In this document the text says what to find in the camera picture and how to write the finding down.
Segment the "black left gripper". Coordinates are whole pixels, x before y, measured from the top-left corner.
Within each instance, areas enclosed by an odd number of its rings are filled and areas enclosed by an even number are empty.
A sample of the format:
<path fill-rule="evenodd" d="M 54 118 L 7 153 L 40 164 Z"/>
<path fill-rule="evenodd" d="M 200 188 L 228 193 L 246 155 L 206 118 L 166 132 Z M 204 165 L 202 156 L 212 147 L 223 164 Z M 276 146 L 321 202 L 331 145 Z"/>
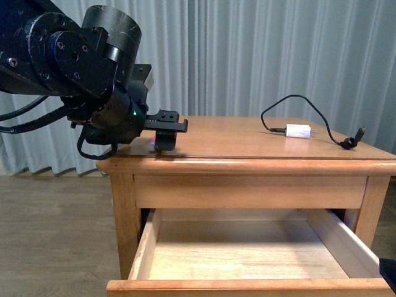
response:
<path fill-rule="evenodd" d="M 156 151 L 172 151 L 177 134 L 186 133 L 188 120 L 179 122 L 177 111 L 159 110 L 147 114 L 147 94 L 153 85 L 152 66 L 135 64 L 127 86 L 116 82 L 108 101 L 97 107 L 88 102 L 67 118 L 84 127 L 83 136 L 90 144 L 129 144 L 143 130 L 155 131 Z"/>

